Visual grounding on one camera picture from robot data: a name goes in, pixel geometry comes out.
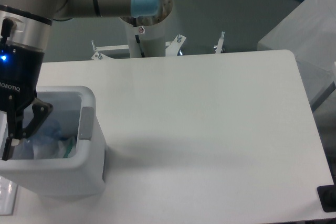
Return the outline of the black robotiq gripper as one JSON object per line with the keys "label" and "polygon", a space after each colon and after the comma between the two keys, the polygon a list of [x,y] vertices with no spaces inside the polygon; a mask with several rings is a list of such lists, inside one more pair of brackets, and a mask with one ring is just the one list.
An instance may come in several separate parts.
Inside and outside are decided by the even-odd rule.
{"label": "black robotiq gripper", "polygon": [[[10,158],[13,138],[34,135],[53,111],[53,105],[37,98],[36,86],[44,52],[1,43],[1,111],[6,113],[8,137],[2,160]],[[24,113],[32,107],[33,118],[23,127]]]}

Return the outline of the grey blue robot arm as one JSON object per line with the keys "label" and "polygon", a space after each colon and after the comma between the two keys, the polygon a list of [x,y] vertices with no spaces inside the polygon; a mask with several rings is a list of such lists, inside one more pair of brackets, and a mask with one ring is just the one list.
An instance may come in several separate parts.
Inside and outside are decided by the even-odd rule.
{"label": "grey blue robot arm", "polygon": [[54,20],[155,16],[160,7],[161,0],[1,0],[1,111],[8,130],[2,159],[11,158],[13,140],[34,135],[53,110],[36,86]]}

